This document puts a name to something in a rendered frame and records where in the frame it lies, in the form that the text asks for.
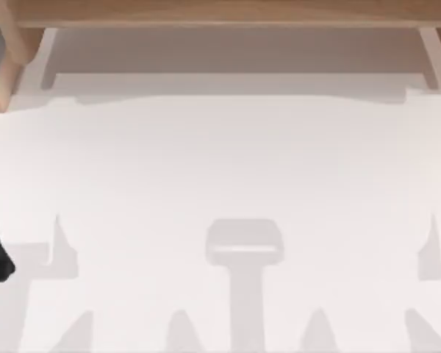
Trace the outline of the wooden cupboard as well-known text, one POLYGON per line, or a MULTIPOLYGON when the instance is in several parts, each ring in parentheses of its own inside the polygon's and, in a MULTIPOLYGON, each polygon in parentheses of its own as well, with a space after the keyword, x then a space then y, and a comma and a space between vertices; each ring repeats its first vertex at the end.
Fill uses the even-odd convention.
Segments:
POLYGON ((0 0, 0 113, 48 28, 298 26, 436 29, 441 0, 0 0))

